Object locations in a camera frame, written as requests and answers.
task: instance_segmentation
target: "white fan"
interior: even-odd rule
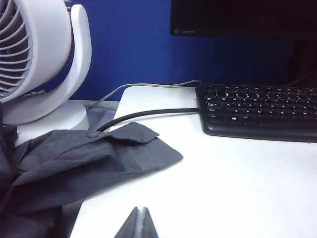
[[[0,101],[3,123],[18,125],[19,142],[53,129],[88,129],[85,108],[67,100],[91,62],[89,23],[70,0],[0,0]],[[25,95],[56,76],[70,54],[65,80],[48,93]]]

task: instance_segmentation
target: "pointed object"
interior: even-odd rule
[[[159,238],[149,210],[135,207],[114,238]]]

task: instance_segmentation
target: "blue wall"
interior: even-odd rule
[[[135,82],[287,80],[294,41],[170,36],[171,0],[72,2],[86,8],[93,44],[90,71],[73,99],[96,100]],[[121,93],[110,100],[120,100]]]

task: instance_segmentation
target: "desk surface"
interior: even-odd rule
[[[195,106],[194,88],[135,86],[115,117]],[[113,238],[135,206],[148,207],[161,238],[317,237],[317,144],[208,136],[199,115],[134,121],[183,161],[85,199],[71,238]]]

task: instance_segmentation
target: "keyboard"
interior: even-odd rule
[[[317,89],[200,84],[196,97],[208,135],[317,142]]]

